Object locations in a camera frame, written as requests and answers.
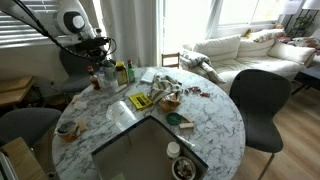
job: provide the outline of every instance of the black chair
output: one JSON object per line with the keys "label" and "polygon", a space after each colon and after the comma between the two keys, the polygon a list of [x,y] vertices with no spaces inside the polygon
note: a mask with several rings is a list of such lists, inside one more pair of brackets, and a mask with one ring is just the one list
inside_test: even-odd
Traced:
{"label": "black chair", "polygon": [[[76,52],[74,46],[68,46],[67,48]],[[76,57],[64,50],[60,50],[59,57],[69,78],[61,86],[53,87],[54,89],[63,94],[76,94],[90,86],[91,82],[87,67],[92,66],[94,71],[97,72],[99,66],[96,63]]]}
{"label": "black chair", "polygon": [[23,108],[10,111],[0,118],[0,147],[22,137],[31,148],[61,116],[49,108]]}
{"label": "black chair", "polygon": [[241,71],[232,83],[230,98],[238,107],[245,126],[246,145],[272,153],[259,179],[283,142],[273,123],[274,115],[290,97],[291,83],[277,74],[256,69]]}

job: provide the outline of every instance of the cable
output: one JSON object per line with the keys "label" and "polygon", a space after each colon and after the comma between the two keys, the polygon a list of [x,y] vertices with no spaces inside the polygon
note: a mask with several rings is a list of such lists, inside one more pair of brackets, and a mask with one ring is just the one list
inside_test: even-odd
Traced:
{"label": "cable", "polygon": [[64,47],[62,44],[60,44],[52,35],[49,34],[49,32],[44,28],[44,26],[41,24],[41,22],[34,16],[34,14],[29,10],[29,8],[23,4],[20,0],[13,0],[24,12],[26,12],[28,14],[28,16],[30,16],[30,18],[35,21],[35,23],[39,26],[39,28],[42,30],[40,31],[39,29],[35,28],[37,32],[39,32],[40,34],[42,34],[43,36],[46,36],[48,37],[52,42],[54,42],[58,47],[60,47],[62,50],[68,52],[69,54],[71,55],[74,55],[76,57],[79,57],[79,58],[84,58],[84,59],[87,59],[91,62],[95,62],[97,60],[101,60],[101,59],[104,59],[107,55],[110,55],[112,54],[113,52],[115,52],[116,50],[116,41],[112,38],[109,38],[111,39],[114,43],[115,43],[115,49],[110,52],[110,53],[107,53],[109,50],[110,50],[110,47],[111,47],[111,43],[109,44],[109,49],[108,51],[103,51],[102,50],[102,53],[103,55],[101,56],[96,56],[96,57],[87,57],[87,56],[82,56],[82,55],[79,55],[71,50],[69,50],[68,48]]}

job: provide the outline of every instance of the square tray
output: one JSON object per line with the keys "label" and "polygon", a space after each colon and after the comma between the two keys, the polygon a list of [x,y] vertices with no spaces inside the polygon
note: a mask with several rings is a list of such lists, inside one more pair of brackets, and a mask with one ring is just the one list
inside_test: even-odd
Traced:
{"label": "square tray", "polygon": [[202,179],[208,165],[160,121],[147,116],[91,153],[100,179],[173,179],[167,145],[176,141],[182,156],[196,166]]}

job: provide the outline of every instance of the marble table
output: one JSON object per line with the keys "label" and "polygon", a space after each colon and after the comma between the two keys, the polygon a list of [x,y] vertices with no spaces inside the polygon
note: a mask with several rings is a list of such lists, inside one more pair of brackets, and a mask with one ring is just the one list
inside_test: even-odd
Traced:
{"label": "marble table", "polygon": [[64,143],[58,136],[53,139],[53,161],[62,180],[99,179],[91,152],[120,133],[117,126],[106,118],[108,106],[116,101],[124,101],[138,119],[152,115],[173,133],[195,144],[191,149],[209,166],[204,179],[231,179],[240,165],[244,147],[245,130],[241,115],[232,100],[218,86],[196,74],[172,69],[156,68],[182,83],[184,88],[199,86],[210,93],[210,98],[198,94],[183,94],[181,105],[175,112],[186,114],[194,120],[192,133],[183,133],[177,126],[170,126],[158,105],[143,111],[135,110],[128,96],[144,92],[148,94],[151,85],[140,82],[147,68],[137,68],[137,81],[116,95],[106,90],[95,91],[90,86],[80,95],[81,102],[87,102],[85,110],[77,110],[69,104],[57,126],[68,120],[84,120],[87,130],[71,143]]}

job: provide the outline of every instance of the green bottle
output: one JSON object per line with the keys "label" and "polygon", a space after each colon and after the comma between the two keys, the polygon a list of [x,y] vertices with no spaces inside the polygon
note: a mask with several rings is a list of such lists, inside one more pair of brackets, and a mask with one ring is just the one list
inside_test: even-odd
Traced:
{"label": "green bottle", "polygon": [[134,68],[132,66],[132,60],[128,59],[128,79],[129,79],[129,83],[133,83],[136,82],[136,76],[134,74]]}

